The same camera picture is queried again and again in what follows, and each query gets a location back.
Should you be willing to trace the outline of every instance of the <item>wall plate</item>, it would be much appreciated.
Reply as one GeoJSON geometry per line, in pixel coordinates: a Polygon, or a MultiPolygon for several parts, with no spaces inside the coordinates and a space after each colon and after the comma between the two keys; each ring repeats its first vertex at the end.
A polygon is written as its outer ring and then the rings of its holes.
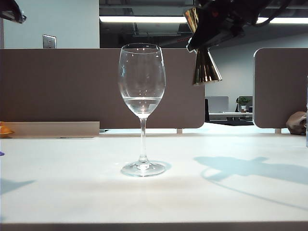
{"type": "Polygon", "coordinates": [[[54,49],[56,48],[56,36],[43,35],[43,48],[54,49]]]}

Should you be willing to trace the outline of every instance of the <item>water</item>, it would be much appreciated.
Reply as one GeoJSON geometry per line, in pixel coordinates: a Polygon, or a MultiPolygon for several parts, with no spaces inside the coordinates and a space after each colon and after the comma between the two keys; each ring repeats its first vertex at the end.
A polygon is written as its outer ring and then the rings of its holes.
{"type": "Polygon", "coordinates": [[[139,118],[147,118],[157,107],[160,97],[125,97],[124,102],[139,118]]]}

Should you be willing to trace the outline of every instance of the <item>glass base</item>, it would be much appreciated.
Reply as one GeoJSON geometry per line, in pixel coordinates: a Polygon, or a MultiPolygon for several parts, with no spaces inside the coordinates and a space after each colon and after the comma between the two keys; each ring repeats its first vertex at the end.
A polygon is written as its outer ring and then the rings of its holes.
{"type": "Polygon", "coordinates": [[[131,177],[149,177],[165,172],[166,168],[158,163],[136,161],[124,166],[121,172],[131,177]]]}

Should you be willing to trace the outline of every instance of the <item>glass stem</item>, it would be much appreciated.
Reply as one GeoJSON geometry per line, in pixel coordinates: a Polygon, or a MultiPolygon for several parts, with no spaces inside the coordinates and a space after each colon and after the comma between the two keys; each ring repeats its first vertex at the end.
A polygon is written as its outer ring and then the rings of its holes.
{"type": "Polygon", "coordinates": [[[145,124],[147,118],[140,119],[140,127],[141,127],[141,151],[139,161],[142,163],[148,162],[148,158],[146,157],[146,147],[145,147],[145,124]]]}

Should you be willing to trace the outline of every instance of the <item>wine glass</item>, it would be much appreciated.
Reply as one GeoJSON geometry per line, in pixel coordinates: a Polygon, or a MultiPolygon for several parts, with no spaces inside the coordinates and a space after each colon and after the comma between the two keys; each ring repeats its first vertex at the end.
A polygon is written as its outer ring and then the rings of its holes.
{"type": "Polygon", "coordinates": [[[162,99],[166,86],[163,55],[160,47],[132,43],[121,48],[118,84],[125,104],[138,116],[141,125],[139,160],[124,166],[122,173],[147,177],[163,173],[163,165],[149,162],[145,147],[145,124],[162,99]]]}

